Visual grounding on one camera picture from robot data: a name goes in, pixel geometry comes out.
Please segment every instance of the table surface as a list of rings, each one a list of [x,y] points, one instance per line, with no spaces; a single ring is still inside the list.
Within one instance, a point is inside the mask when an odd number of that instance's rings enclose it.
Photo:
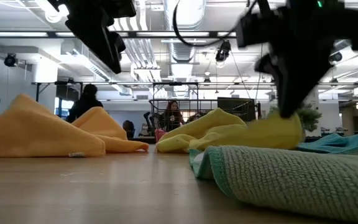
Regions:
[[[334,222],[235,202],[196,180],[188,156],[151,152],[0,159],[0,223]]]

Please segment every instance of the teal towel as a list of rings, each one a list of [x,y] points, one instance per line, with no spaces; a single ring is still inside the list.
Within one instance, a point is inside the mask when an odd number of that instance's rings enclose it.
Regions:
[[[358,156],[244,146],[190,150],[195,176],[260,207],[358,223]]]
[[[300,143],[298,150],[304,152],[358,155],[358,134],[349,137],[330,134],[315,142]]]

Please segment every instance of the microfiber cloth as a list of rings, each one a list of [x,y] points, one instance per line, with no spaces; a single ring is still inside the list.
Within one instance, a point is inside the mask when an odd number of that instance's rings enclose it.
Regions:
[[[300,143],[298,150],[305,152],[358,155],[358,134],[349,137],[330,134],[315,142]]]
[[[147,150],[126,141],[107,112],[90,109],[72,125],[27,95],[19,95],[0,115],[0,157],[96,157],[108,152]]]
[[[106,152],[147,151],[149,145],[139,141],[128,141],[127,133],[100,106],[91,108],[73,122],[73,125],[104,141]]]
[[[236,145],[293,149],[302,140],[298,115],[282,119],[278,113],[246,125],[238,116],[218,108],[200,119],[164,134],[157,143],[159,152],[205,150],[208,146]]]
[[[358,223],[358,156],[220,146],[190,165],[241,202]]]

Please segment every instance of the person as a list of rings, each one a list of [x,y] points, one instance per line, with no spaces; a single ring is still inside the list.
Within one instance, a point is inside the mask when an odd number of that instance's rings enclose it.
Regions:
[[[123,130],[125,130],[125,132],[127,133],[127,138],[133,138],[134,134],[135,134],[135,126],[134,123],[132,121],[124,121],[124,123],[122,124],[122,128]]]
[[[84,87],[82,95],[78,101],[69,110],[69,114],[66,120],[70,123],[74,122],[75,119],[79,118],[89,109],[95,106],[103,107],[103,104],[96,99],[96,93],[98,92],[98,87],[93,84],[87,84]]]
[[[180,127],[180,124],[184,124],[183,116],[181,115],[178,107],[178,102],[175,100],[170,101],[167,105],[167,109],[160,116],[160,126],[165,128],[166,132],[172,131]]]

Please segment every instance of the dark hair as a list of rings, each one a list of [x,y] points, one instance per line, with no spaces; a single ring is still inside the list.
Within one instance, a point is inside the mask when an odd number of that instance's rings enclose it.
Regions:
[[[96,93],[98,92],[98,87],[96,87],[96,85],[94,84],[86,84],[84,87],[84,90],[82,91],[81,94],[81,99],[82,98],[94,98],[96,99]]]
[[[126,121],[123,122],[122,128],[125,131],[132,131],[133,129],[135,129],[135,126],[134,126],[134,123],[132,121],[126,120]]]
[[[176,103],[178,105],[178,110],[172,111],[171,106],[172,104]],[[179,104],[176,100],[172,100],[168,102],[167,109],[165,110],[166,113],[173,113],[175,116],[180,116],[181,113],[179,112]]]
[[[179,109],[179,104],[176,100],[172,100],[172,101],[169,101],[168,102],[168,105],[167,105],[167,111],[171,111],[171,107],[172,107],[172,104],[176,103],[178,105],[178,109]]]

